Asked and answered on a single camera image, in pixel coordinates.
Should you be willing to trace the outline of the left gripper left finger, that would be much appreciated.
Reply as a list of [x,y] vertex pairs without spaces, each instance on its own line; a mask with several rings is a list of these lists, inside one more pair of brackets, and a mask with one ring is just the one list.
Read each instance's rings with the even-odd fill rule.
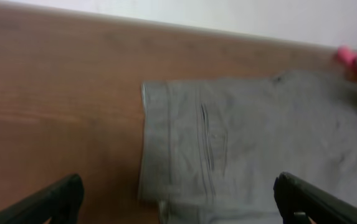
[[81,177],[72,174],[0,211],[0,224],[76,224],[83,202]]

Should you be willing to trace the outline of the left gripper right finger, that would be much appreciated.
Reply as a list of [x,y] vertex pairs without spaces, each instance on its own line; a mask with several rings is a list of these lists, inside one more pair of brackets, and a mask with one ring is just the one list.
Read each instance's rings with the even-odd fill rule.
[[357,208],[288,172],[274,182],[283,224],[357,224]]

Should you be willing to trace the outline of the grey shorts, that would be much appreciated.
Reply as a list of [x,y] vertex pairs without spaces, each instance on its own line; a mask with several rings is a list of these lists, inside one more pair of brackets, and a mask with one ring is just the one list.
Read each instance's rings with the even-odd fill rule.
[[148,81],[138,195],[162,223],[280,223],[289,172],[357,206],[357,83],[267,78]]

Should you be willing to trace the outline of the red cloth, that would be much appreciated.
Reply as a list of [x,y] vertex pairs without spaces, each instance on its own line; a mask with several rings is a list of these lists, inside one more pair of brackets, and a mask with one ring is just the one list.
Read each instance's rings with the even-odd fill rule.
[[357,73],[357,52],[347,46],[341,46],[336,51],[337,59],[347,70]]

